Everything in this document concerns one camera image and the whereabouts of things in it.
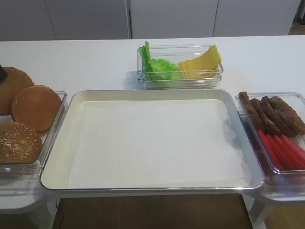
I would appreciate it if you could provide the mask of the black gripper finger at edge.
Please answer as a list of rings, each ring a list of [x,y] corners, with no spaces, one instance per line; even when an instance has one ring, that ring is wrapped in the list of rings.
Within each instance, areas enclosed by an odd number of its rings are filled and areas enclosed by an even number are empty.
[[[8,77],[7,72],[6,72],[5,69],[0,65],[0,83],[3,83],[7,77]]]

